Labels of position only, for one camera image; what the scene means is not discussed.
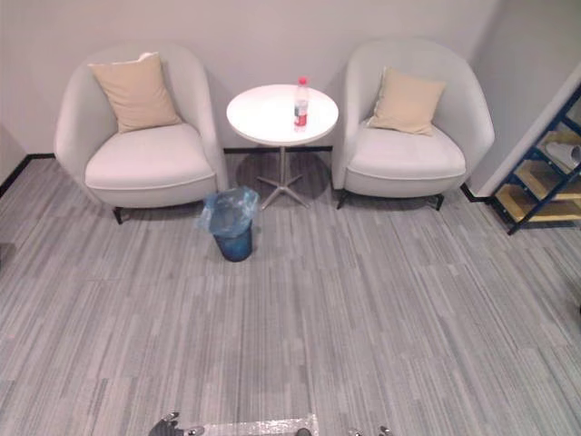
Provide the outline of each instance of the water bottle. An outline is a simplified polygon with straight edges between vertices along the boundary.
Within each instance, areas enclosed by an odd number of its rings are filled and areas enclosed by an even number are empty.
[[[294,95],[294,125],[304,128],[307,125],[307,111],[309,109],[309,88],[307,78],[299,77],[299,85]]]

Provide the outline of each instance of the trash can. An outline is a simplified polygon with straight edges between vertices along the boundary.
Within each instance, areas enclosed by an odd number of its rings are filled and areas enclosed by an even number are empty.
[[[230,262],[239,262],[252,253],[252,221],[238,236],[214,235],[222,255]]]
[[[198,226],[214,237],[224,258],[240,262],[252,253],[252,218],[257,211],[259,195],[242,186],[204,199]]]

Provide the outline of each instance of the chair leg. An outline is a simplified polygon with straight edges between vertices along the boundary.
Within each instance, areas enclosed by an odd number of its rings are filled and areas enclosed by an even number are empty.
[[[123,224],[123,219],[121,218],[121,207],[113,208],[113,215],[115,215],[115,220],[119,225]]]
[[[434,208],[437,211],[439,211],[439,208],[442,207],[442,203],[444,203],[444,195],[442,195],[441,193],[437,193],[434,196],[436,197],[436,205],[434,206]]]
[[[347,191],[346,189],[343,189],[341,191],[341,195],[339,197],[339,202],[337,203],[337,210],[339,210],[341,207],[343,207],[343,204],[345,204],[345,202],[347,201],[350,194],[351,193],[349,191]]]

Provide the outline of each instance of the table top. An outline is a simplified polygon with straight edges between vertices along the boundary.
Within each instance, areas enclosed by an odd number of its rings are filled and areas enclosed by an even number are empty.
[[[309,88],[307,125],[294,126],[294,84],[269,84],[249,89],[232,99],[226,115],[234,131],[261,145],[292,146],[316,141],[328,134],[339,117],[331,98]]]

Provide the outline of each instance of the chair cushion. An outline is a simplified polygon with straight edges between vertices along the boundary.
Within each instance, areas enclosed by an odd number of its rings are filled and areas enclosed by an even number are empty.
[[[167,188],[214,177],[198,132],[189,124],[115,134],[91,158],[85,184],[93,189]]]
[[[165,87],[158,53],[89,67],[109,99],[120,133],[182,122]]]
[[[348,165],[354,173],[393,180],[430,180],[466,172],[464,154],[434,126],[433,135],[405,134],[359,125],[357,151]]]
[[[432,118],[446,83],[383,69],[383,79],[369,127],[409,134],[432,134]]]

